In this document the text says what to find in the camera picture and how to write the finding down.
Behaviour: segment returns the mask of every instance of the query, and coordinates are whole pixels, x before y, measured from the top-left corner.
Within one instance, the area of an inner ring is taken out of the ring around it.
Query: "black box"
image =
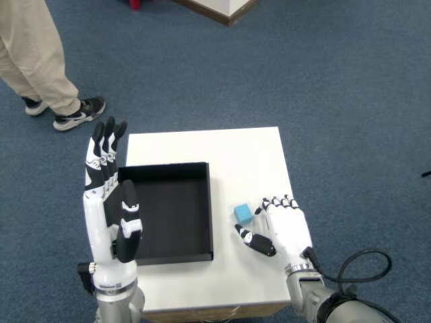
[[[143,224],[138,264],[213,260],[208,163],[119,168],[119,182],[128,179]]]

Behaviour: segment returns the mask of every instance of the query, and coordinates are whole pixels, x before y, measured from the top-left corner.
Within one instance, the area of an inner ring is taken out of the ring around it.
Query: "white tabletop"
[[[233,214],[292,194],[277,127],[129,135],[127,166],[209,163],[214,260],[140,266],[145,312],[290,301],[278,255],[246,247]],[[268,236],[262,215],[246,228]]]

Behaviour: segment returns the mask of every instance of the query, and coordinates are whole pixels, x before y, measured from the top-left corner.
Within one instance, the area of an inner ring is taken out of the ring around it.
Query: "khaki pants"
[[[79,110],[63,46],[44,0],[0,0],[0,76],[20,96],[57,114]]]

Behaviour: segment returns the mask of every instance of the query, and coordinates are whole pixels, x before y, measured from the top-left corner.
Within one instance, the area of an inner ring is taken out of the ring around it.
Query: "white shoe sole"
[[[48,104],[45,102],[40,103],[37,108],[29,108],[26,106],[26,114],[29,116],[38,116],[39,114],[42,114],[47,108]]]
[[[57,121],[54,121],[53,126],[58,131],[66,131],[66,130],[75,128],[76,126],[79,126],[81,123],[93,121],[95,118],[100,116],[105,111],[105,105],[106,103],[103,103],[103,107],[96,114],[92,114],[91,116],[88,116],[83,119],[70,120],[65,124],[59,124]]]

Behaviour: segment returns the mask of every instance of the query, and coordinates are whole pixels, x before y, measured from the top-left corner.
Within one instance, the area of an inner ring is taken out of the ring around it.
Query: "sneaker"
[[[33,101],[32,99],[22,97],[26,103],[26,114],[29,116],[38,116],[42,114],[48,107],[43,101]]]
[[[77,112],[69,116],[55,115],[54,128],[58,131],[66,131],[85,121],[93,121],[105,110],[105,104],[105,99],[100,96],[81,100],[81,107]]]

